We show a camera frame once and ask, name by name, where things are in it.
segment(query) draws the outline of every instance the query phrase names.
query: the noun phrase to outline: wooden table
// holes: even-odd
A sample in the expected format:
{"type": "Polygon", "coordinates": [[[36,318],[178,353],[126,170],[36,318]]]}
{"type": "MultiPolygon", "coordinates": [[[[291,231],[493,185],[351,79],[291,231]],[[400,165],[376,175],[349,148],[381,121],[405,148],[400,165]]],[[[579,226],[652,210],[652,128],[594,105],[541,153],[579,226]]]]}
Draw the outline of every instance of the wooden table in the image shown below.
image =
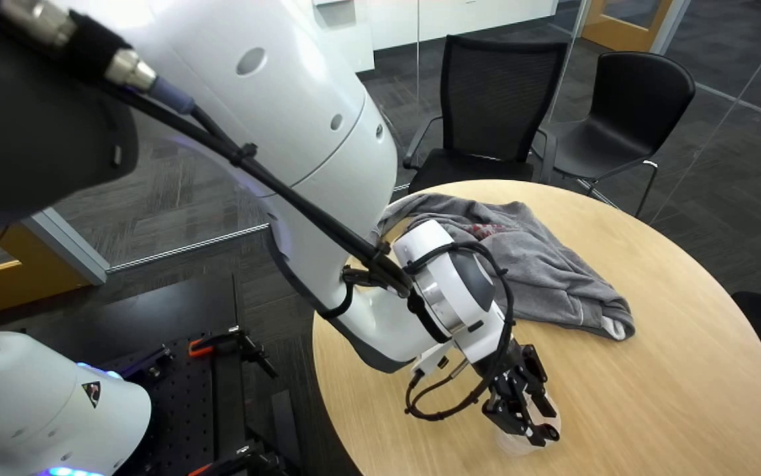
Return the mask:
{"type": "MultiPolygon", "coordinates": [[[[378,374],[314,319],[319,392],[361,474],[761,476],[761,345],[693,257],[633,218],[567,190],[497,179],[433,190],[528,204],[629,298],[637,337],[618,345],[544,323],[516,326],[517,341],[536,345],[563,415],[561,444],[517,456],[499,444],[478,404],[442,424],[405,415],[409,367],[378,374]]],[[[429,404],[456,401],[474,384],[475,374],[466,371],[429,404]]]]}

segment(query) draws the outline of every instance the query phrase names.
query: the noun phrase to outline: floor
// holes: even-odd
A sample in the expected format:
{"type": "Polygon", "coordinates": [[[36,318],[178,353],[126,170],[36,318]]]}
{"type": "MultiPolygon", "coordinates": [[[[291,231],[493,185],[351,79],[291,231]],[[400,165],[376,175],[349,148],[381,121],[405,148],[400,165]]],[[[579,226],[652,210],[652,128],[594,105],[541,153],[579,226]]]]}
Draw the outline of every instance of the floor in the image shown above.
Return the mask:
{"type": "MultiPolygon", "coordinates": [[[[482,36],[565,39],[565,30],[573,25],[570,7],[573,3],[563,3],[553,22],[484,33],[482,36]]],[[[565,81],[550,113],[553,121],[583,113],[596,54],[599,48],[589,42],[573,46],[565,81]]],[[[761,74],[754,77],[755,70],[761,71],[761,0],[693,0],[668,54],[694,74],[701,89],[659,153],[664,170],[641,220],[690,252],[730,290],[761,290],[761,74]]],[[[385,51],[376,58],[378,70],[361,74],[400,148],[409,142],[425,116],[438,111],[442,42],[422,46],[419,56],[422,70],[415,71],[415,48],[385,51]]],[[[143,129],[156,134],[156,124],[146,121],[143,129]]],[[[641,175],[623,175],[603,190],[629,210],[640,183],[641,175]]],[[[59,212],[113,265],[264,220],[242,190],[236,190],[216,166],[199,158],[199,150],[171,140],[153,140],[131,178],[77,194],[59,212]]],[[[110,284],[97,290],[11,313],[0,323],[31,318],[67,326],[68,314],[201,274],[238,274],[241,319],[283,367],[277,384],[252,374],[246,401],[253,404],[253,393],[287,387],[295,393],[306,474],[356,474],[335,442],[314,388],[311,310],[275,273],[261,232],[113,273],[110,284]]]]}

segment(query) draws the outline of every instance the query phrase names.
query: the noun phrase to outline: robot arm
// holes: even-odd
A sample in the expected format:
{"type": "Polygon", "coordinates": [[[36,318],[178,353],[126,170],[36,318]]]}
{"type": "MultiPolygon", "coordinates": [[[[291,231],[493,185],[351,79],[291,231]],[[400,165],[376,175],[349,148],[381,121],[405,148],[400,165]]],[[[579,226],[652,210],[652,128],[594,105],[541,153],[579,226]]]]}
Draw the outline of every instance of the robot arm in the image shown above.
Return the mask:
{"type": "Polygon", "coordinates": [[[110,34],[113,48],[100,54],[100,70],[85,67],[88,56],[71,48],[85,42],[89,18],[56,13],[46,0],[0,0],[0,17],[48,51],[75,58],[77,74],[96,70],[88,81],[209,145],[207,158],[269,212],[279,271],[367,366],[400,371],[419,359],[419,374],[431,374],[443,349],[456,346],[501,401],[491,412],[508,424],[493,420],[528,437],[517,407],[530,388],[522,382],[530,366],[511,341],[512,319],[497,306],[497,284],[484,261],[456,255],[435,223],[390,247],[402,267],[369,244],[393,189],[393,138],[360,79],[291,3],[61,3],[125,36],[110,34]],[[236,142],[253,142],[256,157],[236,142]],[[353,290],[343,281],[349,255],[384,285],[353,290]]]}

